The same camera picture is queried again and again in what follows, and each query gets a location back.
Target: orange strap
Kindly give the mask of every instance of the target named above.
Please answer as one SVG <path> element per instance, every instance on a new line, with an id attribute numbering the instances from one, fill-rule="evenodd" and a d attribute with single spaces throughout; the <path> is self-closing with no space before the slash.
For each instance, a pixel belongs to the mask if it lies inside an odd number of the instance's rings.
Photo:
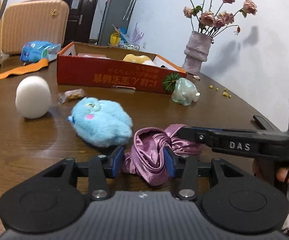
<path id="1" fill-rule="evenodd" d="M 0 80 L 5 79 L 10 75 L 23 75 L 26 73 L 35 72 L 35 71 L 40 70 L 43 67 L 47 67 L 48 65 L 49 65 L 48 59 L 43 58 L 38 63 L 33 63 L 33 64 L 30 64 L 27 66 L 22 66 L 22 67 L 17 67 L 17 68 L 11 69 L 9 71 L 0 73 Z"/>

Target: pink nose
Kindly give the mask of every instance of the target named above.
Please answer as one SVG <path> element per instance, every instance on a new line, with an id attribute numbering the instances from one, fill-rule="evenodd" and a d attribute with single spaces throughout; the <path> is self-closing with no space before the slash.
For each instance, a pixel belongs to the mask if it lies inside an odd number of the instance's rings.
<path id="1" fill-rule="evenodd" d="M 93 114 L 88 114 L 87 116 L 86 116 L 86 119 L 92 119 L 93 118 Z"/>

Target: green leaf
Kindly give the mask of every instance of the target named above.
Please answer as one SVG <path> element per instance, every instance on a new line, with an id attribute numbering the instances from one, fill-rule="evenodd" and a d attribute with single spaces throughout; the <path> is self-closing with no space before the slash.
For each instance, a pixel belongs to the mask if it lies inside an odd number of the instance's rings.
<path id="1" fill-rule="evenodd" d="M 166 76 L 163 80 L 163 88 L 168 93 L 172 93 L 176 87 L 176 81 L 181 78 L 181 76 L 174 72 Z"/>
<path id="2" fill-rule="evenodd" d="M 247 13 L 245 11 L 242 12 L 243 13 L 243 17 L 247 17 Z"/>
<path id="3" fill-rule="evenodd" d="M 194 8 L 194 11 L 192 12 L 193 16 L 196 16 L 199 12 L 202 12 L 203 9 L 200 5 L 198 5 L 196 8 Z"/>

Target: doorway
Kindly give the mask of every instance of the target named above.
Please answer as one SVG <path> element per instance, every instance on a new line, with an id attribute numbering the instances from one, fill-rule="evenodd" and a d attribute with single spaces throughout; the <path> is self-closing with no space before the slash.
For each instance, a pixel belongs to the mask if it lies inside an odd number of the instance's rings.
<path id="1" fill-rule="evenodd" d="M 98 0 L 64 0 L 70 8 L 63 46 L 72 41 L 88 43 Z"/>

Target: pink suitcase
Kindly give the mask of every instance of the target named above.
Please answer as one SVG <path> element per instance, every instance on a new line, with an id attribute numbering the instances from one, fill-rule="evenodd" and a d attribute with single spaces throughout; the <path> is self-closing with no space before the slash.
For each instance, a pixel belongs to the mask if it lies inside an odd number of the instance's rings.
<path id="1" fill-rule="evenodd" d="M 1 50 L 19 54 L 30 41 L 63 44 L 69 6 L 62 0 L 29 0 L 10 5 L 3 16 Z"/>

